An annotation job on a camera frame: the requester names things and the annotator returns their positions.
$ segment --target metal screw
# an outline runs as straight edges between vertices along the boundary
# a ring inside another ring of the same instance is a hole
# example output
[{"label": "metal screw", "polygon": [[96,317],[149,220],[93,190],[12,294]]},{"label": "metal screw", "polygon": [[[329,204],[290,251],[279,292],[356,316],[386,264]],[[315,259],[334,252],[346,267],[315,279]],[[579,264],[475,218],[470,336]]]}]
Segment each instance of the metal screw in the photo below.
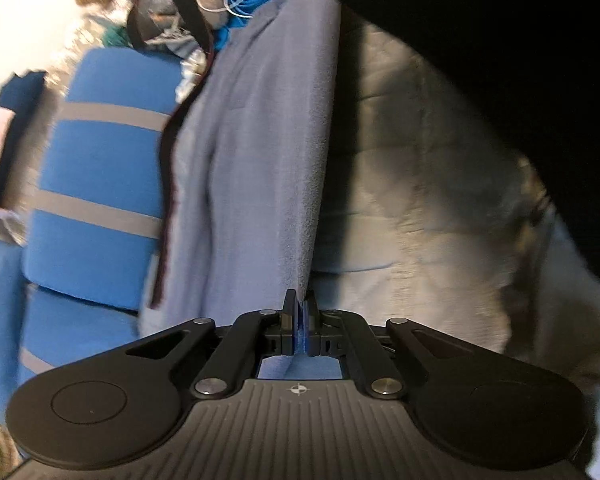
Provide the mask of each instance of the metal screw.
[{"label": "metal screw", "polygon": [[196,383],[196,391],[203,395],[221,394],[226,390],[226,383],[222,379],[211,377]]},{"label": "metal screw", "polygon": [[391,377],[376,379],[371,383],[371,389],[376,394],[391,395],[396,394],[402,389],[402,383]]}]

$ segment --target beige round object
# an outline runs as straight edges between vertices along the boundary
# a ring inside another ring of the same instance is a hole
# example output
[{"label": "beige round object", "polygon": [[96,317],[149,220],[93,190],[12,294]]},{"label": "beige round object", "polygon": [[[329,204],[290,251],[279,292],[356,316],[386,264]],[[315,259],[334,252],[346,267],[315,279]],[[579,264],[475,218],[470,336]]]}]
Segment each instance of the beige round object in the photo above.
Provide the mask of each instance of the beige round object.
[{"label": "beige round object", "polygon": [[[207,9],[222,9],[224,3],[222,0],[198,0],[202,7]],[[218,29],[224,27],[229,19],[229,13],[226,10],[222,12],[209,12],[208,10],[200,9],[206,22],[213,28]]]}]

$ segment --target crosshair logo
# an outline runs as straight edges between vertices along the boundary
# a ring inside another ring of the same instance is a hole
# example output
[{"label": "crosshair logo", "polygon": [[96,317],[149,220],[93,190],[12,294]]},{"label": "crosshair logo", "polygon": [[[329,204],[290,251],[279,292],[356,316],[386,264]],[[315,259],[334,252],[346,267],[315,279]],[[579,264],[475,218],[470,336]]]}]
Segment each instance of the crosshair logo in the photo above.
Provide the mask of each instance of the crosshair logo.
[{"label": "crosshair logo", "polygon": [[307,393],[310,389],[311,388],[307,388],[306,386],[304,386],[304,384],[298,383],[289,388],[289,391],[293,394],[296,394],[297,396],[301,396],[302,394]]}]

